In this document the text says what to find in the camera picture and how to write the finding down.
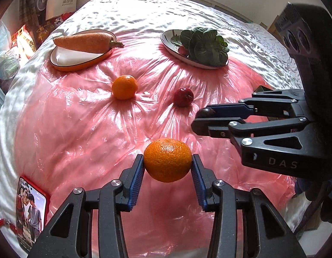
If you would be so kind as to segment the orange snack bag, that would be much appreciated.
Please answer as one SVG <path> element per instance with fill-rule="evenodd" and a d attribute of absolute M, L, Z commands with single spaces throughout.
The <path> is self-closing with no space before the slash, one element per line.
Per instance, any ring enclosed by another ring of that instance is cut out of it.
<path fill-rule="evenodd" d="M 13 45 L 18 47 L 20 55 L 24 55 L 27 59 L 30 59 L 37 50 L 34 40 L 25 25 L 12 36 L 12 42 Z"/>

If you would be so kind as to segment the carrot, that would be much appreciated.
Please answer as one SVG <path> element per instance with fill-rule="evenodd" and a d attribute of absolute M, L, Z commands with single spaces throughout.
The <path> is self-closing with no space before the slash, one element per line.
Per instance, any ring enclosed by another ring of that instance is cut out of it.
<path fill-rule="evenodd" d="M 86 33 L 68 36 L 60 36 L 53 39 L 58 47 L 87 52 L 93 54 L 104 54 L 113 48 L 124 48 L 124 44 L 114 40 L 108 33 Z"/>

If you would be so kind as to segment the red radish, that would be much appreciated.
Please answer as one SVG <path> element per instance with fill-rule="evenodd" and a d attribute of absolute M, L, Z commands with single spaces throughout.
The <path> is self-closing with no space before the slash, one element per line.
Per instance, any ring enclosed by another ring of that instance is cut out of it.
<path fill-rule="evenodd" d="M 178 53 L 184 57 L 188 57 L 189 55 L 189 51 L 183 45 L 178 47 Z"/>

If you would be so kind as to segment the clear plastic bag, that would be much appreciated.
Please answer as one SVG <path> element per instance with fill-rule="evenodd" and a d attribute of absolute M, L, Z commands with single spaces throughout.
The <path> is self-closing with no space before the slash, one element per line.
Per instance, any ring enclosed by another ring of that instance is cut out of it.
<path fill-rule="evenodd" d="M 11 50 L 11 35 L 0 21 L 0 80 L 10 80 L 20 69 L 17 54 Z"/>

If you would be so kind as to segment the orange rimmed plate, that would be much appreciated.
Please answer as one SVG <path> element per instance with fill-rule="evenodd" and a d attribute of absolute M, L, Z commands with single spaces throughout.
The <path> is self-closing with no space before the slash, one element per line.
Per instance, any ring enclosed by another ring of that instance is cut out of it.
<path fill-rule="evenodd" d="M 117 40 L 117 37 L 114 33 L 101 29 L 85 30 L 76 34 L 86 33 L 108 33 L 113 36 L 114 40 Z M 89 68 L 106 59 L 113 53 L 114 49 L 116 48 L 113 48 L 104 54 L 93 54 L 68 50 L 55 45 L 55 48 L 52 50 L 50 55 L 50 63 L 56 70 L 61 72 L 79 71 L 81 69 Z"/>

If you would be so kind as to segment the small white fan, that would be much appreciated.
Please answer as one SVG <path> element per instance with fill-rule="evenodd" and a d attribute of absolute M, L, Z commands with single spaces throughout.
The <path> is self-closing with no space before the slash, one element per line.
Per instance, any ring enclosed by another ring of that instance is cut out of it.
<path fill-rule="evenodd" d="M 44 11 L 47 7 L 47 0 L 34 0 L 38 12 Z"/>

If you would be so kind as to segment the bumpy orange mandarin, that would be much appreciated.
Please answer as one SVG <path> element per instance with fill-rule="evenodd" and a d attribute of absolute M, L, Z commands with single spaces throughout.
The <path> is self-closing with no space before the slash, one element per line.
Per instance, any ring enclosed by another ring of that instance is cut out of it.
<path fill-rule="evenodd" d="M 192 152 L 182 141 L 163 138 L 151 142 L 143 154 L 146 171 L 156 181 L 179 181 L 190 171 Z"/>

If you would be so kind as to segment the small orange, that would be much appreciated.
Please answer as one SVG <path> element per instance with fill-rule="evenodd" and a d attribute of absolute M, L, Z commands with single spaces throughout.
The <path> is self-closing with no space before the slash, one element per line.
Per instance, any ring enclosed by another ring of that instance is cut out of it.
<path fill-rule="evenodd" d="M 119 100 L 130 100 L 138 90 L 138 83 L 131 75 L 117 77 L 112 85 L 113 96 Z"/>

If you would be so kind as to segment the white paper bag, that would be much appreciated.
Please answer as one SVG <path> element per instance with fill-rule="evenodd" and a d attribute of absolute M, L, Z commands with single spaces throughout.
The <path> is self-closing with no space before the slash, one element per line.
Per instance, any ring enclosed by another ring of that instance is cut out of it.
<path fill-rule="evenodd" d="M 76 11 L 77 0 L 47 0 L 46 20 Z"/>

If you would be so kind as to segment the dark plum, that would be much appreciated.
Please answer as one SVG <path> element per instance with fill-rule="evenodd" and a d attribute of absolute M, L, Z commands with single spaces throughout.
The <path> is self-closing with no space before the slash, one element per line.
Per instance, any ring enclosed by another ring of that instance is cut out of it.
<path fill-rule="evenodd" d="M 215 115 L 215 111 L 212 108 L 202 108 L 197 111 L 195 118 L 212 118 Z"/>

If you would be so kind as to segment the green leafy vegetable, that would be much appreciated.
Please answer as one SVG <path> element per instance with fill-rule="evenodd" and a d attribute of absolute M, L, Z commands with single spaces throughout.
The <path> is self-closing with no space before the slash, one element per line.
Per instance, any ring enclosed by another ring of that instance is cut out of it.
<path fill-rule="evenodd" d="M 228 43 L 216 29 L 195 27 L 173 34 L 171 43 L 177 48 L 183 45 L 188 51 L 188 59 L 205 66 L 222 67 L 228 63 Z"/>

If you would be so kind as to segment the white oval plate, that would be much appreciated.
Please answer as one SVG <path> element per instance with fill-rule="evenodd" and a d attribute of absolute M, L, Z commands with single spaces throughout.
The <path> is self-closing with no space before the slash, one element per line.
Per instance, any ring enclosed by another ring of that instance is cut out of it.
<path fill-rule="evenodd" d="M 196 68 L 214 70 L 228 65 L 228 43 L 215 29 L 167 30 L 161 42 L 171 55 Z"/>

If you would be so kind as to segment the small red fruit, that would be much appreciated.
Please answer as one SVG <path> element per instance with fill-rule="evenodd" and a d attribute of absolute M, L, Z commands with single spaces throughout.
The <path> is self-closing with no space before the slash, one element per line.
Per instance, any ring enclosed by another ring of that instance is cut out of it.
<path fill-rule="evenodd" d="M 194 94 L 191 89 L 182 87 L 174 93 L 173 103 L 177 107 L 189 107 L 194 100 Z"/>

